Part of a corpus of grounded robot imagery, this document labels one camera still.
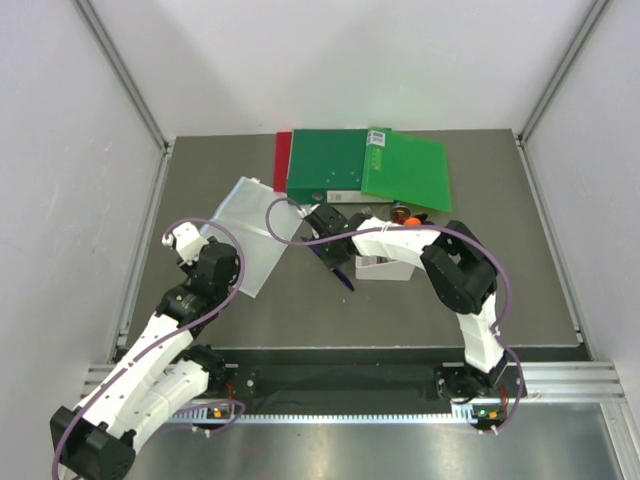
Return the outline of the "clear mesh zip pouch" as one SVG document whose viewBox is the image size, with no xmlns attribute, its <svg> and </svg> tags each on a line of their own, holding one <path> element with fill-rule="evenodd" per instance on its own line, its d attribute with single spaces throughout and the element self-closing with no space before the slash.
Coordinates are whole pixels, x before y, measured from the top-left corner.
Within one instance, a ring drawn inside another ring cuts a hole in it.
<svg viewBox="0 0 640 480">
<path fill-rule="evenodd" d="M 255 178 L 241 177 L 218 206 L 211 220 L 224 226 L 244 253 L 245 275 L 240 291 L 258 296 L 287 245 L 272 237 L 292 240 L 302 218 L 285 195 Z"/>
</svg>

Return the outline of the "dark blue table knife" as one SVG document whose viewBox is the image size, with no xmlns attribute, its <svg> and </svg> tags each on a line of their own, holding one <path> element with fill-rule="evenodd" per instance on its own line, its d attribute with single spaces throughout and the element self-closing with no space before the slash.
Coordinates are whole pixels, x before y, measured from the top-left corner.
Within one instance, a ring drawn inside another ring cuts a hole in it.
<svg viewBox="0 0 640 480">
<path fill-rule="evenodd" d="M 315 241 L 315 238 L 301 237 L 301 240 L 309 245 L 309 248 L 313 251 L 313 253 L 319 258 L 316 253 L 316 245 L 311 245 L 312 241 Z M 350 292 L 355 291 L 355 287 L 349 277 L 342 271 L 341 268 L 330 270 L 328 269 Z"/>
</svg>

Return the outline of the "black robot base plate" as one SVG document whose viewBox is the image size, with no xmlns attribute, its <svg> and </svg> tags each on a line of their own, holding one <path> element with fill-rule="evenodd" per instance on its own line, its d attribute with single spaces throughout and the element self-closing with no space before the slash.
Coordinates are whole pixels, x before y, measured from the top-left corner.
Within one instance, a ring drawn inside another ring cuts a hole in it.
<svg viewBox="0 0 640 480">
<path fill-rule="evenodd" d="M 411 400 L 466 400 L 499 395 L 501 379 L 470 367 L 433 363 L 267 364 L 218 366 L 205 381 L 202 401 L 237 399 L 260 405 L 302 406 L 350 401 L 369 405 Z"/>
</svg>

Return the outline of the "silver spoon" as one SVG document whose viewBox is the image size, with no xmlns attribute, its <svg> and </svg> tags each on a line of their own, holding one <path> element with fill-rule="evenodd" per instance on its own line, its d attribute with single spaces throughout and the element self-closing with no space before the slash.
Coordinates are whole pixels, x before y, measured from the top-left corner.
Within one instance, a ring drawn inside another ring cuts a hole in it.
<svg viewBox="0 0 640 480">
<path fill-rule="evenodd" d="M 390 210 L 390 220 L 394 224 L 403 225 L 404 221 L 411 217 L 409 208 L 392 208 Z"/>
</svg>

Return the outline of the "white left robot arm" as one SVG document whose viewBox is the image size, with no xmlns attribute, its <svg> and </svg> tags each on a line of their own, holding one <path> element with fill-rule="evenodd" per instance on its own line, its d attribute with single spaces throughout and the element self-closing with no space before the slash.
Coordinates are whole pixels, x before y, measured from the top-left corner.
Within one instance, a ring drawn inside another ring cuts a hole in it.
<svg viewBox="0 0 640 480">
<path fill-rule="evenodd" d="M 185 280 L 169 289 L 134 345 L 91 394 L 50 420 L 51 476 L 123 479 L 142 447 L 180 409 L 203 394 L 216 396 L 227 374 L 213 353 L 194 340 L 239 291 L 245 258 L 227 228 L 226 241 L 204 237 L 197 219 L 172 224 L 163 234 Z"/>
</svg>

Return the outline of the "white divided plastic container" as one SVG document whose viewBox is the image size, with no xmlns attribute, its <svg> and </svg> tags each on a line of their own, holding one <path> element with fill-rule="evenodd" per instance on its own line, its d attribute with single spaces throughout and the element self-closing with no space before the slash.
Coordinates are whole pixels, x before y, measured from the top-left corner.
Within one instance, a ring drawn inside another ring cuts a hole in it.
<svg viewBox="0 0 640 480">
<path fill-rule="evenodd" d="M 355 257 L 355 276 L 369 281 L 408 281 L 415 266 L 383 257 Z"/>
</svg>

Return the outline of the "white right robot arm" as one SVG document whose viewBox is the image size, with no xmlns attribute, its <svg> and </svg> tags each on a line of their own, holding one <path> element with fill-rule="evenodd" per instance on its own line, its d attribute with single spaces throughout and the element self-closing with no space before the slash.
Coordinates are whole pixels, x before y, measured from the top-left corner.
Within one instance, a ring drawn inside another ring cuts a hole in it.
<svg viewBox="0 0 640 480">
<path fill-rule="evenodd" d="M 497 311 L 497 289 L 503 269 L 464 223 L 401 226 L 366 213 L 347 218 L 328 204 L 313 206 L 302 218 L 330 269 L 359 256 L 426 272 L 437 298 L 455 313 L 463 335 L 461 378 L 445 380 L 452 395 L 487 396 L 502 385 L 507 358 L 499 324 L 505 313 Z"/>
</svg>

